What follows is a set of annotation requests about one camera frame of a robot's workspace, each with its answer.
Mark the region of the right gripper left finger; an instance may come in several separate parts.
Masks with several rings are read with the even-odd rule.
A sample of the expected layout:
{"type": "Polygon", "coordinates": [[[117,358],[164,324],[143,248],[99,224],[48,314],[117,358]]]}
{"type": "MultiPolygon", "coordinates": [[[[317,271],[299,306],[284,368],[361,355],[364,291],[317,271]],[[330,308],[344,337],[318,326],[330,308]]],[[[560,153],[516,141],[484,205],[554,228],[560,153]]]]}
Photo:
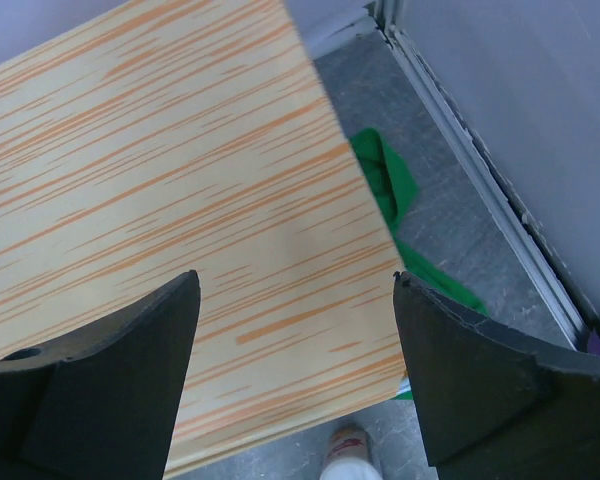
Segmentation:
{"type": "Polygon", "coordinates": [[[187,271],[0,359],[0,479],[161,478],[200,303],[187,271]]]}

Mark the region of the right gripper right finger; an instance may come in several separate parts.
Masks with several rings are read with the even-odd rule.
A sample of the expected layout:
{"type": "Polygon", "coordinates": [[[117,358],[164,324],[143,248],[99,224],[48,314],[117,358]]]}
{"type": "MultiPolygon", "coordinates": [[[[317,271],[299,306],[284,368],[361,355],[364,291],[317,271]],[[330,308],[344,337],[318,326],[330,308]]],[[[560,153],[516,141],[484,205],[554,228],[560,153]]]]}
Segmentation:
{"type": "Polygon", "coordinates": [[[428,463],[442,479],[600,479],[600,356],[498,323],[395,276],[428,463]]]}

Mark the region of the wooden cube cabinet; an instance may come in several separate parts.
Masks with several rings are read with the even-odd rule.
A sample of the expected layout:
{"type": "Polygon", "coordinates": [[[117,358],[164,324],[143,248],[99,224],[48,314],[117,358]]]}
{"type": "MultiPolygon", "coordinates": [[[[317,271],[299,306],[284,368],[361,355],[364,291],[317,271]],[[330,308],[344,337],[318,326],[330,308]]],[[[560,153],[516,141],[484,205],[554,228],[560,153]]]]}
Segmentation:
{"type": "Polygon", "coordinates": [[[0,65],[0,357],[196,271],[168,476],[393,397],[401,265],[280,1],[130,1],[0,65]]]}

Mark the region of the purple cloth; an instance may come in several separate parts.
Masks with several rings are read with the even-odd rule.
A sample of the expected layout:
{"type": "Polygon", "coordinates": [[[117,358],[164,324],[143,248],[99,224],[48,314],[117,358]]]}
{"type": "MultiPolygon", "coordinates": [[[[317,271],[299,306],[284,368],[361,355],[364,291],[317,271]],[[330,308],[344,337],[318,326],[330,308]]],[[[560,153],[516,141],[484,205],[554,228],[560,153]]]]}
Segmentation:
{"type": "Polygon", "coordinates": [[[590,332],[587,341],[587,352],[592,355],[600,356],[600,336],[596,330],[590,332]]]}

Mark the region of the green cloth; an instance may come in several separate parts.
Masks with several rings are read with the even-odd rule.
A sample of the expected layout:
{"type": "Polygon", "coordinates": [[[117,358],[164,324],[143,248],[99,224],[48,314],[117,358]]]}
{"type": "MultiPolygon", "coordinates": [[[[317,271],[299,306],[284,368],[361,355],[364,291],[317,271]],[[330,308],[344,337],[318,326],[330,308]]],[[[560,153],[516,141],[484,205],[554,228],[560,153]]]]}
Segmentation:
{"type": "Polygon", "coordinates": [[[406,270],[457,303],[486,314],[486,306],[471,290],[399,238],[401,222],[419,192],[402,157],[372,128],[356,133],[349,142],[406,270]]]}

